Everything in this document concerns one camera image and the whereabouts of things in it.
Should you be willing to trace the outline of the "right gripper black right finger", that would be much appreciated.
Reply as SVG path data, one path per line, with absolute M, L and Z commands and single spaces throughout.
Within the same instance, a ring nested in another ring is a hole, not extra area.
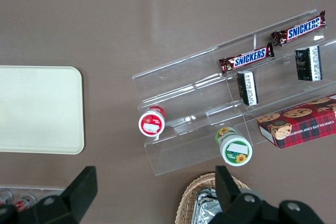
M 211 223 L 323 223 L 303 202 L 284 200 L 274 207 L 251 190 L 241 192 L 225 166 L 215 168 L 215 189 L 222 212 Z

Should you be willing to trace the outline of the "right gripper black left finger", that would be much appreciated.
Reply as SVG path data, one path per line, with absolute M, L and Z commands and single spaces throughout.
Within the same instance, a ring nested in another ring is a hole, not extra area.
M 98 192 L 87 166 L 62 189 L 1 187 L 1 223 L 80 223 Z

